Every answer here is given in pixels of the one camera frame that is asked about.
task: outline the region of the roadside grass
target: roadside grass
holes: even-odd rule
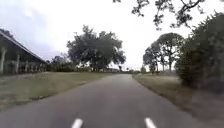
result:
[[[160,96],[165,97],[179,108],[191,111],[190,103],[194,90],[181,86],[177,77],[142,74],[133,75],[133,78]]]
[[[43,99],[90,81],[107,73],[39,73],[0,78],[0,111]]]

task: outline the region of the road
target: road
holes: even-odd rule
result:
[[[149,91],[131,75],[108,76],[65,93],[0,113],[0,128],[205,128],[198,120]]]

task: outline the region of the white lane marking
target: white lane marking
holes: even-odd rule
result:
[[[75,119],[74,123],[72,124],[72,128],[81,128],[83,124],[82,119]]]
[[[156,125],[149,117],[145,118],[145,124],[147,128],[156,128]]]

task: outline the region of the covered walkway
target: covered walkway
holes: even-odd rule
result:
[[[46,62],[0,30],[0,74],[42,72]]]

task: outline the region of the overcast sky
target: overcast sky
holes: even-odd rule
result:
[[[154,3],[143,10],[145,17],[142,18],[131,14],[135,1],[122,0],[122,3],[114,4],[112,0],[0,0],[0,28],[11,31],[20,43],[43,59],[67,52],[67,41],[73,39],[74,32],[81,34],[83,25],[89,25],[97,32],[112,31],[123,40],[127,57],[124,66],[137,69],[142,65],[145,49],[159,35],[177,32],[187,37],[190,29],[169,28],[174,17],[168,14],[161,26],[163,30],[156,31],[152,22],[156,11]],[[206,1],[203,4],[206,14],[193,11],[191,25],[214,14],[214,10],[223,12],[224,3]]]

